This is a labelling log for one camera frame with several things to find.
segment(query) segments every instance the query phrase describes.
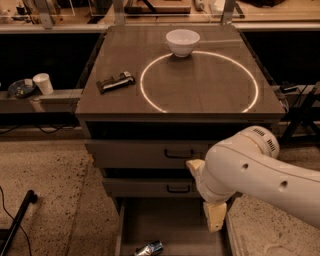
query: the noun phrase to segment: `drawer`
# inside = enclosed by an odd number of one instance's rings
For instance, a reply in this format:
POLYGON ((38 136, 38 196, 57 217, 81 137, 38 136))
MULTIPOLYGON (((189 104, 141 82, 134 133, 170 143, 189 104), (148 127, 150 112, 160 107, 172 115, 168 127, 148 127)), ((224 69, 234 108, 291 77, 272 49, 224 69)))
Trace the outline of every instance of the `drawer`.
POLYGON ((103 179, 111 197, 200 197, 192 179, 103 179))
POLYGON ((204 141, 88 140, 97 168, 185 168, 186 160, 203 159, 204 141))
POLYGON ((225 237, 208 231, 200 198, 131 198, 121 206, 115 255, 131 256, 157 240, 161 255, 231 255, 225 237))

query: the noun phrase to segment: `white cup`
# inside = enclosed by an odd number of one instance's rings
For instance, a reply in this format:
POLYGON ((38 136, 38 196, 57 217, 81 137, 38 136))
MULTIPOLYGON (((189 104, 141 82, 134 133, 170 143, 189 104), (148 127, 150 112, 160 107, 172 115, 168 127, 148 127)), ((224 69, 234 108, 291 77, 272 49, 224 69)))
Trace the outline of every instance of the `white cup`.
POLYGON ((42 94, 51 94, 53 93, 52 84, 50 77, 46 73, 40 73, 33 77, 33 82, 39 87, 42 94))

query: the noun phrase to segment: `terrazzo floor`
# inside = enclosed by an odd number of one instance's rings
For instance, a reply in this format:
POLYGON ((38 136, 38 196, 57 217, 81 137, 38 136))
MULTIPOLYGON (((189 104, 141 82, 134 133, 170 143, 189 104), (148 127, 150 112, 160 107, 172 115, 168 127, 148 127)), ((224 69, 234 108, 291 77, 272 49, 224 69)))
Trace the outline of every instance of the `terrazzo floor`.
MULTIPOLYGON (((287 145, 280 159, 320 170, 320 146, 287 145)), ((114 255, 118 214, 101 181, 81 131, 0 136, 0 186, 6 209, 15 215, 30 189, 39 197, 22 221, 34 256, 114 255)), ((233 238, 240 241, 235 242, 236 255, 320 255, 319 230, 259 200, 237 199, 230 218, 236 230, 233 238)), ((0 228, 8 228, 11 222, 0 206, 0 228)), ((8 255, 29 255, 21 230, 8 255)))

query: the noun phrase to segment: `white light circle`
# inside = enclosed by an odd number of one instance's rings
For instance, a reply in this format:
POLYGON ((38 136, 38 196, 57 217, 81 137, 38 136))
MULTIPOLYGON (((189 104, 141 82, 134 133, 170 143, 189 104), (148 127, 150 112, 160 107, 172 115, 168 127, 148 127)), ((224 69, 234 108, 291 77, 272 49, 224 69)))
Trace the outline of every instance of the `white light circle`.
MULTIPOLYGON (((254 88, 255 88, 255 96, 252 100, 252 102, 248 105, 247 108, 245 108, 244 110, 241 111, 241 113, 246 113, 248 112, 257 102, 258 100, 258 97, 259 97, 259 89, 258 89, 258 84, 257 84, 257 81, 256 79, 253 77, 253 75, 251 74, 251 72, 245 67, 243 66, 242 64, 240 64, 239 62, 233 60, 232 58, 229 58, 227 56, 224 56, 222 54, 218 54, 218 53, 213 53, 213 52, 204 52, 204 51, 194 51, 193 54, 196 53, 196 54, 204 54, 204 55, 211 55, 211 56, 215 56, 215 57, 219 57, 221 59, 224 59, 224 60, 228 60, 230 62, 232 62, 233 64, 237 65, 238 67, 240 67, 244 72, 246 72, 246 74, 251 78, 253 84, 254 84, 254 88)), ((142 71, 142 74, 141 74, 141 77, 140 77, 140 90, 141 90, 141 93, 143 95, 143 97, 146 99, 146 101, 148 101, 148 103, 154 107, 156 110, 158 110, 159 112, 162 112, 162 113, 168 113, 167 110, 164 110, 162 108, 160 108, 159 106, 157 106, 152 100, 150 100, 150 98, 148 97, 148 95, 146 94, 145 90, 144 90, 144 77, 145 77, 145 74, 148 72, 148 70, 150 69, 150 67, 152 67, 154 64, 156 64, 157 62, 161 61, 162 59, 164 58, 167 58, 167 57, 170 57, 172 55, 172 53, 169 53, 169 54, 165 54, 165 55, 162 55, 160 56, 159 58, 155 59, 154 61, 150 62, 148 64, 148 66, 145 67, 145 69, 142 71)))

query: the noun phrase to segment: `silver object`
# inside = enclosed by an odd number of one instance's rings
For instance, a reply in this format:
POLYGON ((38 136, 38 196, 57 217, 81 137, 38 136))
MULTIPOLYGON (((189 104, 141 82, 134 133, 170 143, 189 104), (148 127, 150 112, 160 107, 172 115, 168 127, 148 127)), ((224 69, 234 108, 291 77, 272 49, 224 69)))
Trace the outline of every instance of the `silver object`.
POLYGON ((159 255, 163 251, 163 245, 160 241, 154 241, 137 249, 134 256, 159 255))

